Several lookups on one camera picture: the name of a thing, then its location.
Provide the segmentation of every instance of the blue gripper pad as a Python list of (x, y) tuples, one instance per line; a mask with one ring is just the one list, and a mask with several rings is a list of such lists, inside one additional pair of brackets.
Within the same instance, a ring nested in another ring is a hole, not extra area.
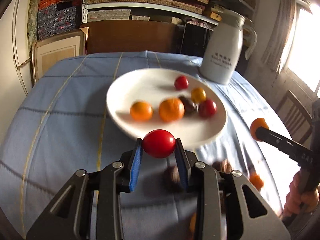
[(134, 191), (134, 188), (137, 185), (140, 165), (141, 165), (141, 157), (142, 157), (142, 146), (141, 143), (138, 145), (136, 152), (134, 154), (134, 159), (131, 167), (130, 181), (129, 181), (129, 189), (130, 191)]
[(188, 174), (187, 169), (183, 161), (182, 153), (179, 150), (179, 145), (176, 144), (176, 148), (174, 150), (174, 156), (176, 157), (176, 163), (178, 167), (180, 182), (184, 189), (188, 188)]

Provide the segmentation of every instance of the plate rim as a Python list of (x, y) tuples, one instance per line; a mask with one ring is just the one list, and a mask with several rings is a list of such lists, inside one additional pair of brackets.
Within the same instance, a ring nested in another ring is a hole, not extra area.
[(184, 75), (184, 76), (186, 76), (186, 77), (190, 77), (190, 78), (192, 78), (192, 79), (195, 79), (196, 81), (202, 83), (205, 87), (207, 87), (208, 89), (210, 89), (210, 90), (217, 96), (217, 98), (220, 100), (221, 104), (223, 105), (224, 112), (226, 113), (226, 120), (225, 120), (225, 123), (224, 123), (223, 127), (221, 128), (221, 130), (220, 130), (215, 136), (212, 136), (212, 137), (210, 137), (209, 139), (203, 140), (203, 141), (201, 141), (201, 143), (197, 143), (196, 145), (191, 144), (191, 146), (188, 146), (187, 148), (197, 148), (197, 147), (206, 145), (206, 144), (208, 144), (208, 143), (214, 142), (214, 141), (219, 137), (219, 135), (223, 132), (223, 130), (224, 130), (225, 127), (227, 126), (227, 123), (228, 123), (228, 112), (227, 112), (226, 107), (224, 106), (222, 100), (218, 97), (218, 95), (216, 94), (216, 92), (214, 92), (214, 91), (212, 90), (212, 88), (207, 85), (207, 83), (198, 80), (197, 78), (195, 78), (194, 76), (191, 76), (191, 75), (188, 74), (188, 73), (184, 73), (184, 72), (181, 72), (181, 71), (179, 71), (179, 70), (174, 70), (174, 69), (167, 69), (167, 68), (140, 68), (140, 69), (135, 69), (135, 70), (129, 71), (129, 72), (127, 72), (127, 73), (125, 73), (125, 74), (117, 77), (115, 80), (113, 80), (113, 82), (112, 82), (111, 85), (109, 86), (108, 91), (107, 91), (107, 94), (106, 94), (106, 109), (107, 109), (107, 111), (108, 111), (108, 116), (111, 118), (111, 120), (116, 124), (116, 126), (117, 126), (123, 133), (125, 133), (128, 137), (130, 137), (130, 138), (132, 138), (132, 139), (135, 139), (135, 140), (136, 140), (136, 139), (138, 138), (138, 137), (136, 137), (136, 136), (133, 136), (130, 132), (128, 132), (128, 131), (126, 131), (125, 129), (123, 129), (123, 128), (116, 122), (116, 120), (114, 119), (113, 114), (111, 114), (111, 112), (110, 112), (110, 110), (109, 110), (109, 107), (108, 107), (108, 103), (107, 103), (107, 98), (108, 98), (109, 90), (110, 90), (110, 88), (114, 85), (114, 83), (115, 83), (116, 81), (118, 81), (119, 78), (121, 78), (121, 77), (123, 77), (123, 76), (125, 76), (125, 75), (127, 75), (127, 74), (130, 74), (130, 73), (132, 73), (132, 72), (145, 71), (145, 70), (171, 71), (171, 72), (179, 73), (179, 74), (182, 74), (182, 75)]

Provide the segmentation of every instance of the hand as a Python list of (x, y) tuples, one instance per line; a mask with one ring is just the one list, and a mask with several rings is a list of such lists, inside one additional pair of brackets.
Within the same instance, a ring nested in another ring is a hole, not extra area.
[(300, 195), (298, 191), (298, 184), (300, 182), (300, 172), (298, 171), (290, 183), (290, 192), (286, 196), (286, 203), (284, 204), (283, 215), (290, 217), (292, 214), (300, 213), (300, 204), (303, 202), (308, 205), (306, 213), (312, 212), (316, 209), (319, 201), (318, 189), (315, 191), (305, 192)]

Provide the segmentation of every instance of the tablecloth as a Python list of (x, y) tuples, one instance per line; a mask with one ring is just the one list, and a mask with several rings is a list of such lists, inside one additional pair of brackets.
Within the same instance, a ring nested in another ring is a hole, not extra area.
[[(199, 75), (201, 58), (150, 51), (102, 53), (61, 60), (38, 81), (18, 109), (0, 148), (0, 206), (25, 236), (33, 222), (78, 169), (94, 172), (131, 150), (135, 141), (108, 118), (105, 96), (118, 76), (141, 68), (169, 68), (207, 83), (223, 102), (228, 124), (212, 143), (196, 152), (212, 164), (228, 158), (249, 175), (254, 168), (265, 181), (262, 196), (281, 213), (297, 164), (276, 148), (254, 141), (251, 122), (264, 117), (271, 130), (290, 138), (263, 97), (237, 72), (228, 85)], [(172, 194), (163, 171), (175, 164), (170, 156), (144, 155), (139, 181), (131, 194), (121, 194), (126, 240), (179, 240), (188, 237), (196, 197)], [(91, 239), (95, 239), (96, 202)]]

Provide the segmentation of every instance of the white plate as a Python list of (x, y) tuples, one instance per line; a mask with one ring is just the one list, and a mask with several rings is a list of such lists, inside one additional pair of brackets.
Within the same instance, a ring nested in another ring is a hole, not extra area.
[[(180, 75), (187, 77), (189, 87), (177, 91), (174, 81)], [(202, 119), (198, 114), (193, 114), (171, 123), (160, 119), (158, 107), (162, 100), (181, 95), (191, 97), (191, 90), (196, 87), (202, 87), (207, 98), (216, 103), (217, 113), (213, 117)], [(148, 122), (137, 122), (131, 118), (130, 107), (137, 100), (147, 101), (152, 105), (154, 114)], [(120, 76), (111, 84), (106, 103), (112, 120), (133, 139), (144, 138), (148, 132), (155, 129), (164, 129), (175, 138), (180, 138), (183, 147), (187, 149), (213, 141), (227, 122), (227, 113), (222, 102), (208, 86), (190, 75), (169, 69), (140, 69)]]

